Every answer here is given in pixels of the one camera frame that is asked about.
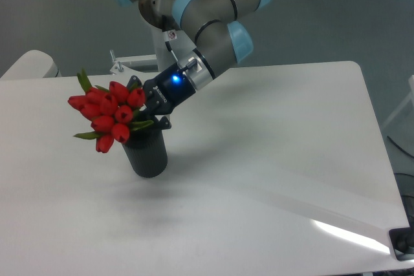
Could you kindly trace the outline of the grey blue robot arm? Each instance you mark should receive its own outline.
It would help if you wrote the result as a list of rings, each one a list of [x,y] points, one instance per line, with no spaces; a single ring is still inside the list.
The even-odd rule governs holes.
[[[122,6],[146,0],[117,0]],[[194,44],[186,55],[166,49],[175,62],[140,88],[146,98],[134,119],[154,120],[171,114],[175,107],[193,96],[253,51],[253,42],[239,18],[258,11],[271,0],[154,0],[149,5],[160,28],[177,28]]]

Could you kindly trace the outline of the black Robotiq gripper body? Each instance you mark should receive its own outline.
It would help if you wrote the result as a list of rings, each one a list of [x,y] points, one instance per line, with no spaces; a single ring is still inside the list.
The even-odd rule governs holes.
[[[171,114],[175,107],[196,92],[178,65],[172,65],[143,85],[145,111],[151,116]]]

